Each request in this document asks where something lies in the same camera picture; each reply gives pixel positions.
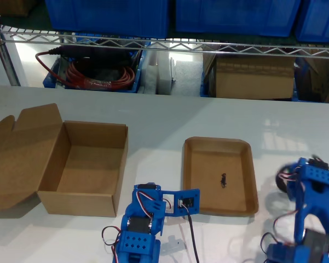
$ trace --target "brown cardboard tray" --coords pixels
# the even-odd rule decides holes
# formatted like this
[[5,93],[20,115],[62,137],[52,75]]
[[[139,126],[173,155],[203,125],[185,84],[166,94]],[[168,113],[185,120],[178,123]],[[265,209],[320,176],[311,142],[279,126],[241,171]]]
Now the brown cardboard tray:
[[0,210],[38,193],[51,214],[116,216],[127,152],[125,125],[24,109],[0,122]]
[[201,192],[202,214],[249,216],[258,212],[251,146],[234,139],[187,139],[183,189],[195,188]]

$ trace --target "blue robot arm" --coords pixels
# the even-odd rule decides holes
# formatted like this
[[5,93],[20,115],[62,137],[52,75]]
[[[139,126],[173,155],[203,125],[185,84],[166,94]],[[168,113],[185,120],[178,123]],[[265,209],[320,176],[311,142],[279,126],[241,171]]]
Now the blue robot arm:
[[[279,242],[269,245],[268,260],[278,263],[329,263],[329,166],[319,157],[313,157],[301,158],[288,169],[292,173],[286,178],[287,195],[296,202],[295,244]],[[304,229],[304,221],[309,214],[319,218],[325,234]]]
[[[173,213],[166,212],[163,195],[173,195]],[[132,203],[122,218],[119,239],[116,241],[114,263],[158,263],[160,241],[155,235],[163,233],[166,216],[185,216],[199,213],[200,191],[162,191],[159,185],[135,185]]]

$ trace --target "red cable coil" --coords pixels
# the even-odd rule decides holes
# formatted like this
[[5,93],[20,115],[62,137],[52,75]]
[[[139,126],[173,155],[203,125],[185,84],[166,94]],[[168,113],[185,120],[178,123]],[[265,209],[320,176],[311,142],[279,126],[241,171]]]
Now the red cable coil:
[[35,58],[38,62],[56,79],[58,79],[62,84],[69,86],[74,89],[93,89],[93,90],[120,90],[120,89],[128,89],[135,80],[135,73],[130,67],[122,68],[122,76],[117,81],[98,81],[92,78],[88,78],[80,73],[76,69],[76,62],[72,62],[67,71],[66,77],[69,81],[62,79],[59,75],[53,72],[51,69],[41,61],[39,56],[41,55],[49,55],[49,52],[41,52],[35,55]]

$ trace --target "blue 3d-printed part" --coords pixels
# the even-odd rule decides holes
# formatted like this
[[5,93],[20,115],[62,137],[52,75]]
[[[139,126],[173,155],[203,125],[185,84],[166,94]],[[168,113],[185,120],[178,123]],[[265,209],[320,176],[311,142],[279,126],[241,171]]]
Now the blue 3d-printed part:
[[[311,248],[304,245],[304,220],[309,214],[317,216],[329,236],[329,166],[318,159],[300,158],[290,166],[290,170],[296,173],[295,181],[287,182],[287,195],[291,201],[296,201],[296,245],[271,244],[267,249],[267,257],[269,262],[278,263],[315,262]],[[328,253],[329,249],[322,254],[321,263],[329,263]]]
[[[144,213],[140,203],[137,200],[137,192],[142,191],[151,196],[154,200],[150,200],[141,196],[141,201],[146,210],[152,214],[152,219]],[[166,212],[166,202],[163,201],[163,195],[173,195],[174,203],[173,213]],[[180,203],[186,204],[191,215],[199,213],[200,191],[162,191],[159,185],[148,183],[146,185],[135,185],[132,192],[132,202],[128,205],[125,215],[122,218],[121,233],[119,242],[116,245],[116,253],[120,263],[158,263],[160,252],[160,241],[156,240],[155,235],[163,233],[164,219],[166,216],[185,216],[187,211],[184,207],[180,207]],[[135,226],[138,231],[129,231],[134,229],[133,218],[147,222],[148,228],[143,223],[141,226]]]

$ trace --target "chrome shelf rail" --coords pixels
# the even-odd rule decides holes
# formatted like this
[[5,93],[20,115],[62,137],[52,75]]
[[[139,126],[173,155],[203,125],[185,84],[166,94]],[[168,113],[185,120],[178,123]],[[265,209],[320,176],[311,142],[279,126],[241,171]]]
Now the chrome shelf rail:
[[172,52],[198,52],[216,54],[241,54],[261,56],[289,56],[329,59],[329,45],[273,45],[243,44],[211,41],[206,39],[150,39],[119,38],[113,36],[80,36],[75,33],[26,30],[1,26],[0,32],[6,43],[34,43],[52,45],[92,45],[98,48],[151,49]]

